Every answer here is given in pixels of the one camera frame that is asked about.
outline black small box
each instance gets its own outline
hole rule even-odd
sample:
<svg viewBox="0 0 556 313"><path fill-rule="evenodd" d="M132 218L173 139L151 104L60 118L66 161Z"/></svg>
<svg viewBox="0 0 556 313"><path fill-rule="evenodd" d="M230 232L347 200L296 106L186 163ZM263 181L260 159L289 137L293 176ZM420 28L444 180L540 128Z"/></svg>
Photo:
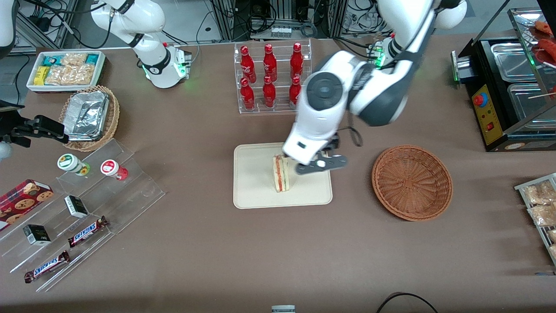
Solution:
<svg viewBox="0 0 556 313"><path fill-rule="evenodd" d="M23 233L25 233L29 243L35 246L46 246L50 243L50 238L44 226L28 224L23 228Z"/></svg>
<svg viewBox="0 0 556 313"><path fill-rule="evenodd" d="M87 208L85 208L85 205L83 204L83 201L76 196L69 195L64 198L64 201L66 202L66 207L71 215L78 218L84 218L89 214L89 212L87 212Z"/></svg>

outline red soda bottle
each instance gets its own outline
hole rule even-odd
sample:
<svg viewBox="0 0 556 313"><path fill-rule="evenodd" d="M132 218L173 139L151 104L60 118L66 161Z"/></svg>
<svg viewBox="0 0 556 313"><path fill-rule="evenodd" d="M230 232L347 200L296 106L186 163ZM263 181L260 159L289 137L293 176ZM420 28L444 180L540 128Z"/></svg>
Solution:
<svg viewBox="0 0 556 313"><path fill-rule="evenodd" d="M291 80L290 86L290 108L297 109L297 100L299 98L299 92L301 91L301 85L299 85L299 76L294 76Z"/></svg>
<svg viewBox="0 0 556 313"><path fill-rule="evenodd" d="M294 43L294 53L291 55L290 67L291 79L294 79L296 75L301 77L301 74L303 74L303 55L301 54L301 44L298 42Z"/></svg>
<svg viewBox="0 0 556 313"><path fill-rule="evenodd" d="M272 109L276 105L276 88L268 75L265 76L265 85L262 87L262 93L265 96L266 107Z"/></svg>
<svg viewBox="0 0 556 313"><path fill-rule="evenodd" d="M257 75L255 75L255 63L253 58L249 55L249 48L246 46L241 46L241 71L244 77L247 77L250 83L254 84L257 81Z"/></svg>
<svg viewBox="0 0 556 313"><path fill-rule="evenodd" d="M249 86L249 81L247 78L241 78L241 100L244 103L245 110L253 111L255 109L255 94L253 93L253 89Z"/></svg>
<svg viewBox="0 0 556 313"><path fill-rule="evenodd" d="M276 64L276 57L272 53L272 45L265 45L265 58L262 60L262 64L265 66L265 75L270 76L272 81L278 79L278 69Z"/></svg>

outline empty wicker basket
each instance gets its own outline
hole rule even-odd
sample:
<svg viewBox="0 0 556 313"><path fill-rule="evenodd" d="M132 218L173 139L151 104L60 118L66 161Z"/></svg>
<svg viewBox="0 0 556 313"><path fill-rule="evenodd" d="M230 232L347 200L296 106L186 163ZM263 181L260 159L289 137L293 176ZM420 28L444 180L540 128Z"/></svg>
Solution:
<svg viewBox="0 0 556 313"><path fill-rule="evenodd" d="M90 152L95 151L96 149L104 146L116 133L116 128L118 127L118 119L120 118L120 105L118 103L118 99L114 96L112 91L104 86L95 86L90 87L87 89L80 90L75 94L82 93L82 92L93 92L93 91L102 91L105 92L110 97L110 103L108 105L108 112L106 112L106 121L104 125L104 134L102 138L98 141L70 141L64 146L73 150L79 150L82 152ZM66 110L68 108L68 104L70 103L70 99L66 101L66 105L62 109L62 114L58 121L61 123L66 116Z"/></svg>
<svg viewBox="0 0 556 313"><path fill-rule="evenodd" d="M446 166L413 145L386 149L371 173L376 196L390 212L409 221L428 221L450 204L453 186Z"/></svg>

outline table surface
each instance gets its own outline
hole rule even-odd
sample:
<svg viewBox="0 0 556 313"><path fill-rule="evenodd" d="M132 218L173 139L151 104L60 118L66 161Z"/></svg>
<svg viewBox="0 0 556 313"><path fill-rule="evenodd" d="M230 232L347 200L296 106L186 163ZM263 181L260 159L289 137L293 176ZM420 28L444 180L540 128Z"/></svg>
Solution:
<svg viewBox="0 0 556 313"><path fill-rule="evenodd" d="M556 172L556 152L484 152L465 88L451 82L450 51L469 38L432 38L398 121L356 121L362 148L342 134L350 164L331 173L330 204L252 210L232 201L234 149L284 141L294 115L238 113L233 44L202 46L191 79L167 90L145 79L132 50L105 50L116 138L167 194L49 292L0 263L1 311L357 313L405 291L440 312L554 312L556 277L534 276L553 267L513 186ZM314 61L338 49L314 40ZM24 115L57 118L67 97L29 92ZM454 197L436 220L402 221L370 187L376 157L400 144L431 151L451 173ZM48 139L14 147L0 193L26 178L50 182L66 152ZM387 311L428 309L398 298Z"/></svg>

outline bottle with green label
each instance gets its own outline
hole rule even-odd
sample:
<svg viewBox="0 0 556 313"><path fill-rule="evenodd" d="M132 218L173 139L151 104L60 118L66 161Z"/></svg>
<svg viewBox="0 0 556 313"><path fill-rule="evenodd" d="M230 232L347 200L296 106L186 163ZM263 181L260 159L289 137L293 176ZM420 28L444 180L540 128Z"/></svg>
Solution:
<svg viewBox="0 0 556 313"><path fill-rule="evenodd" d="M58 159L58 167L77 176L85 176L91 170L89 164L79 160L75 155L66 153Z"/></svg>

